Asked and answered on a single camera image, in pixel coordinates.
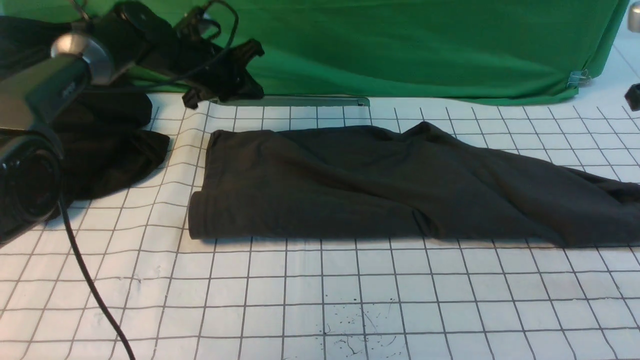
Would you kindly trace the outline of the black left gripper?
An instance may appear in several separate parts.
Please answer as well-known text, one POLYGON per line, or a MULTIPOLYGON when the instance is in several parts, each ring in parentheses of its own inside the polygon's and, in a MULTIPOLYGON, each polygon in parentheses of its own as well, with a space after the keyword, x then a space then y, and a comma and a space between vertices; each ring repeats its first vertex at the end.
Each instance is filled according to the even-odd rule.
POLYGON ((247 66, 265 54, 262 44, 249 39, 235 47, 223 49, 213 59, 185 78, 188 91, 182 96, 186 108, 196 110, 202 101, 254 101, 265 97, 265 90, 254 80, 247 66))

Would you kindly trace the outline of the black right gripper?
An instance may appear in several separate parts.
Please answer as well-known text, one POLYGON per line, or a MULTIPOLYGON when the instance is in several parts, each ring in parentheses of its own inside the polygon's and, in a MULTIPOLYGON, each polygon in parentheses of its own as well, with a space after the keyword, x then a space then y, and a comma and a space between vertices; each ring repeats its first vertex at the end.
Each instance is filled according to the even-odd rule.
POLYGON ((625 93, 625 100, 632 112, 640 111, 640 84, 633 84, 625 93))

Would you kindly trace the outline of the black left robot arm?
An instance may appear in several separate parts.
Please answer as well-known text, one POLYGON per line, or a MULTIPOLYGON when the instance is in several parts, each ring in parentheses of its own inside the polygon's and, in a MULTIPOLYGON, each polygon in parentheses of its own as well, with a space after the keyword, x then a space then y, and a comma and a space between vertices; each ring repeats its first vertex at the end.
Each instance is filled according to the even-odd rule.
POLYGON ((238 12, 223 46, 209 0, 176 25, 138 0, 121 0, 104 15, 82 21, 46 48, 47 57, 1 82, 1 244, 6 245, 63 208, 63 144, 52 121, 83 92, 147 92, 184 82, 183 105, 202 101, 262 100, 263 87, 247 66, 265 54, 249 39, 234 45, 238 12))

